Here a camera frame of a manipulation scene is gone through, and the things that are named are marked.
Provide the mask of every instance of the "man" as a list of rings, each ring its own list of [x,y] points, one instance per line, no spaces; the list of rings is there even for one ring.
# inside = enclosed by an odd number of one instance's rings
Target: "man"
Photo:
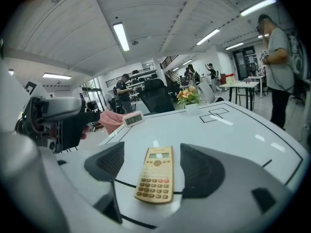
[[[294,73],[289,65],[290,43],[284,31],[268,15],[259,16],[258,32],[263,35],[269,53],[262,63],[266,65],[267,85],[272,90],[271,122],[283,128],[287,102],[294,89]]]
[[[186,68],[186,71],[184,73],[185,81],[188,80],[188,73],[189,73],[189,67]]]
[[[213,64],[209,63],[208,67],[207,67],[207,65],[205,65],[205,67],[208,69],[208,71],[210,71],[210,79],[211,79],[211,83],[212,83],[212,90],[213,90],[213,92],[216,92],[216,90],[221,92],[222,91],[221,88],[219,88],[216,85],[217,72],[214,69]]]
[[[133,112],[133,108],[130,101],[129,92],[133,91],[132,88],[126,88],[126,82],[130,79],[128,74],[123,74],[121,81],[117,83],[117,94],[119,96],[120,102],[126,113]]]

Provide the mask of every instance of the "flower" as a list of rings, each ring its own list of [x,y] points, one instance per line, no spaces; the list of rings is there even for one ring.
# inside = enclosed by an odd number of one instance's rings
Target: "flower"
[[[190,86],[189,86],[189,91],[195,91],[195,87],[192,86],[192,85],[190,85]]]
[[[183,96],[183,91],[179,91],[177,98],[181,98]]]
[[[183,92],[183,97],[184,97],[184,98],[187,98],[188,95],[189,95],[189,91],[188,91],[188,90],[184,90],[184,92]]]

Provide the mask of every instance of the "fan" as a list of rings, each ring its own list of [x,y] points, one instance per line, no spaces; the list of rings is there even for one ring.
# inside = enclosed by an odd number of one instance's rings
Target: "fan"
[[[112,101],[112,97],[111,97],[109,94],[106,94],[106,95],[104,96],[104,103],[105,103],[106,108],[107,108],[109,111],[112,110],[111,105],[110,105],[111,101]]]

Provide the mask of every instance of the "table leg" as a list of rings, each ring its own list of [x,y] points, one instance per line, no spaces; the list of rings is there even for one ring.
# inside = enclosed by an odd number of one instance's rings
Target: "table leg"
[[[238,88],[235,87],[235,104],[238,102]]]
[[[246,108],[248,109],[248,88],[245,88],[246,91]]]
[[[229,102],[231,102],[232,98],[232,87],[229,88]]]
[[[260,79],[260,98],[262,98],[262,78]]]
[[[249,89],[249,97],[251,99],[251,111],[253,111],[253,94],[254,94],[253,89],[250,88]]]

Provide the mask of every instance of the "calculator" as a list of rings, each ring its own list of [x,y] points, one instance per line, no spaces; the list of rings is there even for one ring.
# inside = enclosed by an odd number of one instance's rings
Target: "calculator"
[[[149,203],[173,199],[173,147],[148,148],[134,197]]]

